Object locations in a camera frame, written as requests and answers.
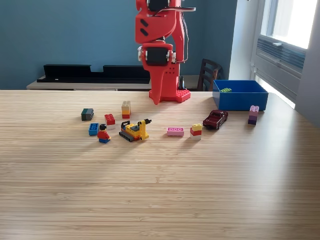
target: red robot arm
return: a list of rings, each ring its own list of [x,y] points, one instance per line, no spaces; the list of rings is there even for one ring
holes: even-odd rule
[[[191,97],[188,90],[178,86],[180,64],[185,62],[183,12],[196,9],[182,8],[181,0],[136,0],[136,7],[140,12],[135,19],[135,41],[142,44],[139,60],[150,72],[149,97],[156,105],[161,101],[182,103]],[[171,35],[176,52],[173,45],[165,42]]]

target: purple lego brick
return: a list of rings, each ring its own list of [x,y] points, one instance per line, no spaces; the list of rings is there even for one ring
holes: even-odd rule
[[[259,114],[259,106],[251,106],[249,116],[256,116],[258,117]]]
[[[257,121],[258,117],[257,116],[249,116],[249,120]]]
[[[183,127],[168,127],[167,135],[183,137],[185,135],[185,129]]]
[[[251,124],[251,125],[257,125],[257,121],[254,121],[254,120],[248,120],[248,124]]]

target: lego bulldozer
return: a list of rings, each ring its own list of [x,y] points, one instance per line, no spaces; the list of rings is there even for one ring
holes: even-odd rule
[[[121,131],[119,135],[129,142],[136,140],[145,140],[149,138],[149,134],[146,132],[146,125],[150,124],[152,120],[145,119],[139,121],[138,124],[130,124],[130,121],[124,121],[121,124]]]

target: blue box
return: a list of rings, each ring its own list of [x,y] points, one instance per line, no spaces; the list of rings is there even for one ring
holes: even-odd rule
[[[91,123],[89,126],[89,135],[96,136],[99,132],[99,123]]]
[[[252,105],[266,110],[269,93],[254,80],[215,80],[213,99],[219,110],[249,111]],[[222,89],[232,92],[220,92]]]

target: dark red toy car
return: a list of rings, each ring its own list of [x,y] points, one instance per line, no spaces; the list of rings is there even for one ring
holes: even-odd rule
[[[210,115],[203,121],[203,126],[207,128],[219,129],[221,125],[227,121],[228,112],[221,110],[213,110]]]

